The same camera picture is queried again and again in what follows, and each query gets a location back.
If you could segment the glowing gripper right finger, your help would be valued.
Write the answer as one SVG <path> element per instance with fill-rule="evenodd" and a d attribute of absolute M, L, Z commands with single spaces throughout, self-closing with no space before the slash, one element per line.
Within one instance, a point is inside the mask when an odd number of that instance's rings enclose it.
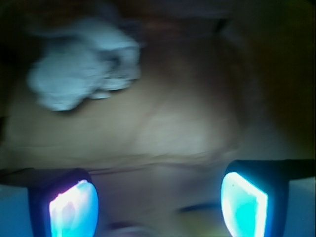
<path fill-rule="evenodd" d="M 314 237 L 315 161 L 231 162 L 221 184 L 221 210 L 233 237 Z"/>

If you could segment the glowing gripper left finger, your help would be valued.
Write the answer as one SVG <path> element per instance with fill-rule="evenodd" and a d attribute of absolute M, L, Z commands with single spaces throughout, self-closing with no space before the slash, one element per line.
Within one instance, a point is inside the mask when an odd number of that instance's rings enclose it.
<path fill-rule="evenodd" d="M 32 169 L 28 176 L 30 217 L 36 237 L 92 237 L 99 198 L 89 173 L 81 168 Z"/>

